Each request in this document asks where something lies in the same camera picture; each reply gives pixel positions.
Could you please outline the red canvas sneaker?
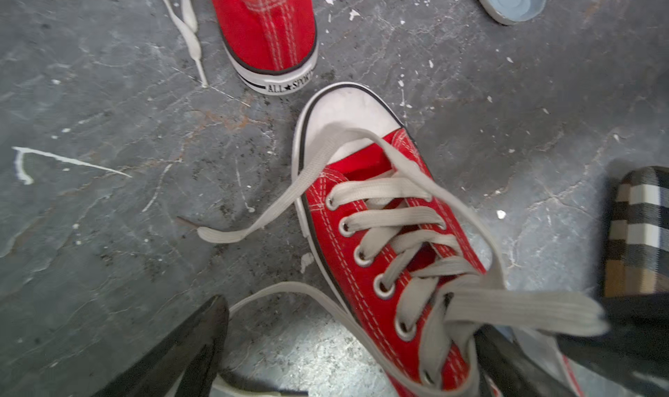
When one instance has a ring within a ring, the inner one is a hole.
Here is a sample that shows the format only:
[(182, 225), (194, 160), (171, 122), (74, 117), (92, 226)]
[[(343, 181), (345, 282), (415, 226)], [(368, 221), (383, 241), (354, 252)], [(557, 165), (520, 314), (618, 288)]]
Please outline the red canvas sneaker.
[(298, 118), (292, 182), (246, 229), (201, 226), (233, 244), (295, 207), (332, 289), (282, 282), (261, 291), (306, 294), (350, 331), (402, 396), (476, 396), (476, 332), (486, 325), (594, 337), (602, 306), (572, 292), (513, 292), (500, 252), (474, 212), (432, 178), (405, 126), (369, 88), (329, 85)]
[(211, 0), (226, 54), (250, 89), (263, 95), (297, 92), (318, 59), (312, 0)]

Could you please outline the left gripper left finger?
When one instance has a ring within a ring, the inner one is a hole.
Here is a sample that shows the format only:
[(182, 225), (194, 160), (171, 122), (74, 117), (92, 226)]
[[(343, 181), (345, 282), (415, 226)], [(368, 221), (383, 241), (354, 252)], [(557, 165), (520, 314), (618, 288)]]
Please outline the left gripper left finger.
[(97, 396), (207, 396), (221, 365), (229, 307), (215, 295)]

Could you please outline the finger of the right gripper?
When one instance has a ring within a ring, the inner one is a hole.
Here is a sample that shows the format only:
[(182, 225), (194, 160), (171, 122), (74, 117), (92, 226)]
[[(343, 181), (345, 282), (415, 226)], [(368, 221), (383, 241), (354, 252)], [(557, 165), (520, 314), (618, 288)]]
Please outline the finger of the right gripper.
[(600, 298), (609, 331), (560, 335), (557, 344), (579, 365), (644, 396), (668, 395), (668, 294)]

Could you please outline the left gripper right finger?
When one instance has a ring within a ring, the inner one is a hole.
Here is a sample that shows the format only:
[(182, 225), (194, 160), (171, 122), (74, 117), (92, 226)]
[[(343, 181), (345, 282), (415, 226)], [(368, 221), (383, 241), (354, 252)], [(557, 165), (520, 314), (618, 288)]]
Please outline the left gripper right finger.
[(496, 327), (482, 326), (475, 333), (479, 366), (504, 396), (574, 396), (569, 388), (509, 341)]

